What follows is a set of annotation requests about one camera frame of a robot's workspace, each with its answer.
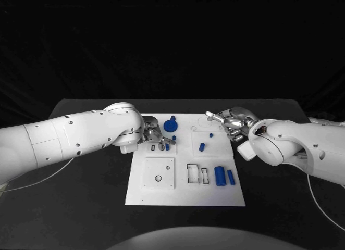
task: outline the table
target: table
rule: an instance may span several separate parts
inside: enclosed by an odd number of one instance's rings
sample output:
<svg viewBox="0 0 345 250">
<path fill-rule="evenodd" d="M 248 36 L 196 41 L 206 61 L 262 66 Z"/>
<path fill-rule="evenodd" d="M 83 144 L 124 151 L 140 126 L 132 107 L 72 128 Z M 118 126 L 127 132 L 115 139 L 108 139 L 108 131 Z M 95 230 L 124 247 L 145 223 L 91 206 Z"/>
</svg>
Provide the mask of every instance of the table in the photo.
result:
<svg viewBox="0 0 345 250">
<path fill-rule="evenodd" d="M 141 113 L 205 113 L 233 106 L 259 119 L 309 123 L 291 99 L 62 100 L 49 118 L 130 102 Z M 213 226 L 275 237 L 306 249 L 345 249 L 345 232 L 311 199 L 306 174 L 291 165 L 246 162 L 232 144 L 246 207 L 124 206 L 132 154 L 107 147 L 76 158 L 39 185 L 0 200 L 0 249 L 107 249 L 128 238 L 170 227 Z M 63 165 L 26 173 L 8 188 L 34 183 Z M 326 213 L 345 227 L 345 190 L 314 177 L 311 187 Z"/>
</svg>

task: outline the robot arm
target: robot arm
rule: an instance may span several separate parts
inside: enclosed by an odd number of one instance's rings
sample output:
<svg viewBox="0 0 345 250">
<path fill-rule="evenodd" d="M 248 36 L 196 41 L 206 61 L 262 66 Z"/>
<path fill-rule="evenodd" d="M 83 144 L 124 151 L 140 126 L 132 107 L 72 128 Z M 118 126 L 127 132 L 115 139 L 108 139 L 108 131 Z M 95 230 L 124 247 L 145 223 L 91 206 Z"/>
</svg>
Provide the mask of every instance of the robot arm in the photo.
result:
<svg viewBox="0 0 345 250">
<path fill-rule="evenodd" d="M 157 119 L 130 103 L 0 129 L 0 185 L 36 168 L 79 157 L 111 144 L 121 153 L 138 143 L 174 141 L 161 136 Z"/>
<path fill-rule="evenodd" d="M 345 127 L 258 120 L 238 107 L 206 115 L 222 123 L 233 142 L 248 137 L 238 147 L 246 161 L 258 156 L 272 166 L 290 164 L 309 175 L 345 185 Z"/>
</svg>

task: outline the white board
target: white board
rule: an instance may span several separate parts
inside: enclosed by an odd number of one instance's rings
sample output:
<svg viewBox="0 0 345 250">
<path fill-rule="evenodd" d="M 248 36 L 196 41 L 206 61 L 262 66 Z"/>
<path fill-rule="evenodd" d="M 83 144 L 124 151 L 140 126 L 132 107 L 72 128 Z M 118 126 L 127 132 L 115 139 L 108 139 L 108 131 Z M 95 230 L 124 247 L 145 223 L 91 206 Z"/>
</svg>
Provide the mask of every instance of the white board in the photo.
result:
<svg viewBox="0 0 345 250">
<path fill-rule="evenodd" d="M 161 134 L 170 139 L 173 135 L 176 136 L 176 145 L 170 145 L 167 152 L 158 150 L 157 143 L 145 142 L 138 145 L 138 151 L 132 155 L 125 205 L 245 206 L 231 141 L 226 133 L 222 132 L 220 124 L 216 121 L 208 121 L 205 114 L 141 115 L 157 118 Z M 171 115 L 176 116 L 177 130 L 169 133 L 163 130 L 163 123 Z M 200 142 L 206 144 L 203 152 L 199 151 Z M 148 158 L 174 159 L 173 188 L 167 188 L 167 184 L 163 188 L 157 186 L 144 188 L 144 178 L 150 177 L 150 180 L 154 178 L 156 181 L 157 176 L 156 172 L 145 173 Z M 187 164 L 197 164 L 199 183 L 187 183 Z M 225 168 L 226 186 L 215 185 L 213 167 L 216 166 Z M 209 184 L 203 184 L 202 169 L 206 169 L 203 171 L 208 172 Z M 235 185 L 231 185 L 228 180 L 226 170 L 229 169 Z"/>
</svg>

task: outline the peg board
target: peg board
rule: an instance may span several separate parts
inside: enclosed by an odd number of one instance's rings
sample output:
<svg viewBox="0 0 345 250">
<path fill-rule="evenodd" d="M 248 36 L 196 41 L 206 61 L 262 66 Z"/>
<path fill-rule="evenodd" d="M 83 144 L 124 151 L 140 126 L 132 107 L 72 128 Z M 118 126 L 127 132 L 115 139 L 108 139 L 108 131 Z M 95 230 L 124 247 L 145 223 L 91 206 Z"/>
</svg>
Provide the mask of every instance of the peg board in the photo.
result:
<svg viewBox="0 0 345 250">
<path fill-rule="evenodd" d="M 238 171 L 233 164 L 233 152 L 231 141 L 223 128 L 216 121 L 208 121 L 205 114 L 141 114 L 153 116 L 158 120 L 160 131 L 164 137 L 176 136 L 176 145 L 170 145 L 169 151 L 160 151 L 157 143 L 144 142 L 138 145 L 138 151 L 132 154 L 132 165 L 125 196 L 125 205 L 157 206 L 245 206 Z M 171 133 L 163 129 L 163 123 L 176 116 L 177 130 Z M 157 162 L 174 159 L 174 185 L 170 187 L 170 170 L 160 164 L 161 181 L 169 181 L 169 188 L 157 188 L 157 185 L 144 186 L 145 181 L 154 180 L 156 171 L 145 173 L 148 158 Z M 187 183 L 187 164 L 197 164 L 199 183 Z M 225 168 L 226 186 L 215 185 L 213 167 Z M 209 184 L 202 183 L 202 168 L 208 169 Z M 226 170 L 232 170 L 235 185 L 231 185 Z"/>
</svg>

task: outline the mounting hole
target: mounting hole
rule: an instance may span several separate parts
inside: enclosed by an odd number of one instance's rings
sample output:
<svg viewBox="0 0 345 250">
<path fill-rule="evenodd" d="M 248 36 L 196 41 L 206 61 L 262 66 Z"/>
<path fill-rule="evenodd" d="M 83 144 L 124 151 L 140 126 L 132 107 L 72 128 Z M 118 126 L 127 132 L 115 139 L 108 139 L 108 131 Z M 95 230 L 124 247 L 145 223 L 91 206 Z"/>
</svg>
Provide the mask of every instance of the mounting hole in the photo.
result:
<svg viewBox="0 0 345 250">
<path fill-rule="evenodd" d="M 321 152 L 320 152 L 320 160 L 323 160 L 324 156 L 326 156 L 326 152 L 321 151 Z"/>
</svg>

